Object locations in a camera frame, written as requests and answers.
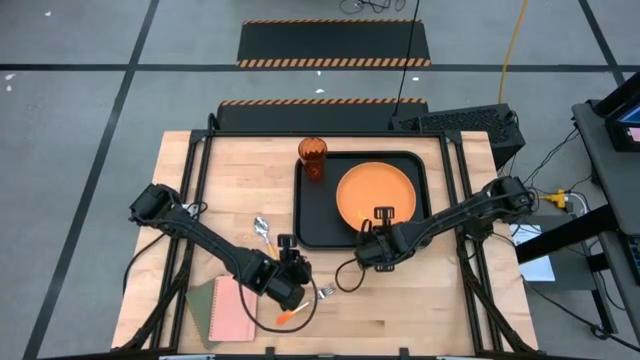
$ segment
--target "table leg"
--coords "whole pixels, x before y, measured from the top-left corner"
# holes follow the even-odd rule
[[[602,183],[600,182],[600,177],[598,176],[598,172],[596,168],[591,164],[591,183],[595,186],[602,187]]]
[[[618,226],[610,205],[601,206],[575,220],[544,232],[526,243],[516,246],[518,263],[548,255],[565,246],[578,243],[603,231],[614,231]]]
[[[593,281],[596,282],[596,289],[591,290],[591,296],[593,297],[593,302],[596,304],[596,310],[598,311],[598,316],[602,322],[602,328],[610,334],[616,334],[618,332],[618,328],[613,320],[613,315],[611,314],[611,309],[607,303],[607,298],[604,296],[604,290],[601,290],[604,288],[602,280],[597,276],[597,274],[594,274]]]
[[[600,244],[607,258],[611,264],[611,275],[616,282],[622,303],[627,310],[627,316],[629,322],[636,334],[636,339],[640,343],[640,305],[638,299],[640,298],[640,286],[635,281],[635,275],[631,269],[631,266],[626,261],[620,261],[626,259],[624,254],[624,244],[626,240],[617,233],[604,232],[600,236]]]

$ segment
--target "yellow cable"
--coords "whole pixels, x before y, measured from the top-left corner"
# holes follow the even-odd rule
[[[520,16],[518,16],[518,21],[516,22],[516,28],[513,30],[513,36],[511,36],[511,42],[509,43],[509,49],[507,50],[507,56],[505,57],[504,64],[502,65],[502,76],[500,76],[500,90],[498,91],[499,104],[502,104],[502,89],[504,88],[504,79],[507,75],[507,65],[509,65],[509,60],[511,60],[511,51],[513,50],[513,46],[516,43],[516,38],[518,37],[518,31],[520,31],[520,24],[522,24],[522,19],[524,19],[524,13],[527,10],[528,4],[529,4],[529,0],[524,0],[524,2],[522,3]]]

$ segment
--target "pink notebook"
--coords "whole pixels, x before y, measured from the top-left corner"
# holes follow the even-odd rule
[[[218,276],[214,286],[209,341],[253,341],[256,324],[242,308],[238,283],[231,276]],[[242,292],[249,312],[255,317],[258,295],[245,287]]]

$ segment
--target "floor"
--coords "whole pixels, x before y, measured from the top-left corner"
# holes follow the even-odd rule
[[[347,17],[338,2],[0,1],[0,202],[15,206],[0,219],[3,358],[109,349],[138,232],[127,222],[127,206],[151,179],[163,131],[203,127],[224,99],[397,95],[402,74],[395,71],[234,71],[243,20]],[[415,0],[406,3],[398,13],[366,8],[355,17],[410,18]],[[422,1],[418,16],[434,65],[408,74],[403,94],[427,98],[431,110],[496,103],[520,4]],[[526,177],[564,139],[571,105],[605,96],[640,70],[639,12],[636,0],[530,1],[512,58],[522,66],[509,72],[505,91],[528,143],[514,174]],[[213,66],[154,72],[138,64]],[[325,93],[316,94],[319,88]],[[536,185],[567,188],[589,166],[575,140]],[[592,207],[605,202],[589,182],[577,189]],[[52,281],[54,272],[60,276]],[[630,357],[528,295],[543,350]],[[589,293],[549,295],[596,321]],[[620,335],[633,341],[625,314],[613,311]]]

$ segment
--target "fork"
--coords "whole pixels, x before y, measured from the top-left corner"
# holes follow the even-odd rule
[[[336,291],[336,285],[334,283],[330,283],[329,285],[321,287],[320,290],[318,290],[318,300],[326,299],[327,297],[329,297],[329,295],[333,294],[335,291]],[[309,306],[309,304],[311,304],[314,299],[315,298],[311,298],[311,300],[298,306],[298,308],[293,311],[290,311],[290,310],[285,311],[282,315],[278,316],[278,319],[276,320],[276,324],[283,325],[284,323],[289,321],[289,319],[291,319],[293,315],[297,314],[300,310]]]

